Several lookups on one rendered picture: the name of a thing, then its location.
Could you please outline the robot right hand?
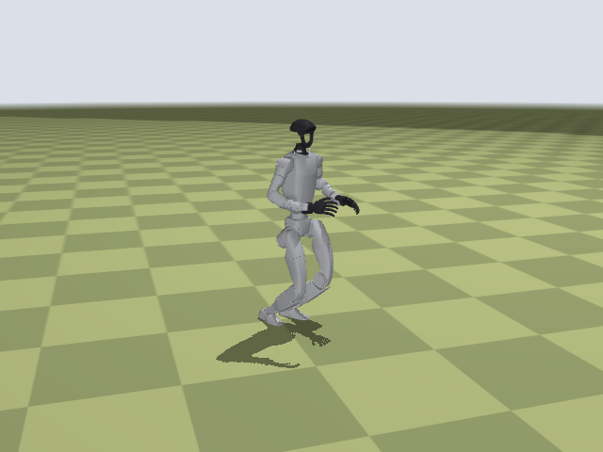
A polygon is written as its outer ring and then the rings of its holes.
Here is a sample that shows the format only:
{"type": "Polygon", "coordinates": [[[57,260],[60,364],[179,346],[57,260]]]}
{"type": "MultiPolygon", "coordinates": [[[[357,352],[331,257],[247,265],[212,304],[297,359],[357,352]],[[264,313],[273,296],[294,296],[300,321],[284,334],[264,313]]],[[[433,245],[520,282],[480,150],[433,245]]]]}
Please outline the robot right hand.
{"type": "Polygon", "coordinates": [[[301,212],[303,214],[313,214],[313,212],[314,212],[316,214],[325,214],[325,215],[330,215],[330,216],[334,217],[334,214],[325,212],[325,211],[332,211],[332,212],[337,213],[334,209],[326,208],[326,207],[332,207],[332,208],[338,209],[337,206],[333,205],[333,204],[337,205],[337,202],[329,201],[330,199],[331,198],[327,197],[327,198],[320,199],[319,201],[315,201],[314,203],[304,202],[304,203],[308,203],[308,206],[307,206],[308,210],[301,211],[301,212]],[[328,202],[325,202],[326,200],[328,202]],[[332,204],[329,204],[329,203],[332,203],[332,204]]]}

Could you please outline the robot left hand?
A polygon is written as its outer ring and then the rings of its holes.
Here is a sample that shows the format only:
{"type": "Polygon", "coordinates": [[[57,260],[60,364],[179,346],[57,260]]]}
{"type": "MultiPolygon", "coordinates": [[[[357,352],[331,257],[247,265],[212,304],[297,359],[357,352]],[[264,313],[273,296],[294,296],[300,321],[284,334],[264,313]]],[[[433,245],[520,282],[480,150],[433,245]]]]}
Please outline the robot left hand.
{"type": "Polygon", "coordinates": [[[354,200],[352,200],[351,198],[349,198],[349,197],[345,197],[345,196],[340,196],[340,195],[337,195],[337,196],[335,196],[335,198],[334,198],[334,199],[335,199],[335,200],[337,200],[337,201],[339,201],[339,203],[340,203],[342,206],[347,205],[347,206],[349,206],[349,207],[354,208],[356,215],[358,215],[358,214],[359,214],[359,210],[360,210],[360,209],[359,209],[359,207],[358,207],[357,203],[356,203],[354,200]]]}

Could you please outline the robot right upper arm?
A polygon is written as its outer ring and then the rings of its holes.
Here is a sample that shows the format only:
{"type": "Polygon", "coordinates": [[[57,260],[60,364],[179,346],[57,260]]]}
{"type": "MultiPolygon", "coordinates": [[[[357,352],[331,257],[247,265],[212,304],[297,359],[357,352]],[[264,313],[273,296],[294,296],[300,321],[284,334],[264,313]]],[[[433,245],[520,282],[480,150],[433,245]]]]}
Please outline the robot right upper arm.
{"type": "MultiPolygon", "coordinates": [[[[284,184],[287,174],[291,172],[294,168],[294,161],[295,158],[292,156],[286,156],[278,159],[278,161],[276,162],[276,170],[274,172],[271,184],[269,186],[268,199],[269,193],[272,190],[276,190],[277,192],[279,192],[278,190],[284,184]]],[[[269,201],[271,202],[270,199],[269,201]]]]}

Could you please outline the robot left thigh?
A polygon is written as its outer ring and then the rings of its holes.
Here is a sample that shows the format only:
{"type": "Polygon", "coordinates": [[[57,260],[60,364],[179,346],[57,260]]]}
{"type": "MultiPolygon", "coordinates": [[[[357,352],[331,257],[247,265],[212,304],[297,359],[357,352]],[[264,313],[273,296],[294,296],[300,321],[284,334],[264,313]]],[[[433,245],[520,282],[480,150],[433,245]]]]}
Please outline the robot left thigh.
{"type": "Polygon", "coordinates": [[[327,287],[333,277],[334,257],[331,241],[323,223],[318,219],[311,219],[310,231],[305,236],[313,237],[312,248],[320,267],[313,282],[319,288],[327,287]]]}

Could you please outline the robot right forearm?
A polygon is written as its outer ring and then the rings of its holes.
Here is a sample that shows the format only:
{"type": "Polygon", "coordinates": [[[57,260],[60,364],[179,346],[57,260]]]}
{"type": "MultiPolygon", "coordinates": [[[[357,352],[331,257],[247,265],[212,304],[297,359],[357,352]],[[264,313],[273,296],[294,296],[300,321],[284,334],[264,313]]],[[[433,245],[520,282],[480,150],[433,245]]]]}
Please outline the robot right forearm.
{"type": "Polygon", "coordinates": [[[300,203],[290,200],[287,196],[281,195],[276,190],[269,193],[269,199],[282,209],[292,211],[294,214],[302,214],[302,211],[307,211],[308,203],[300,203]]]}

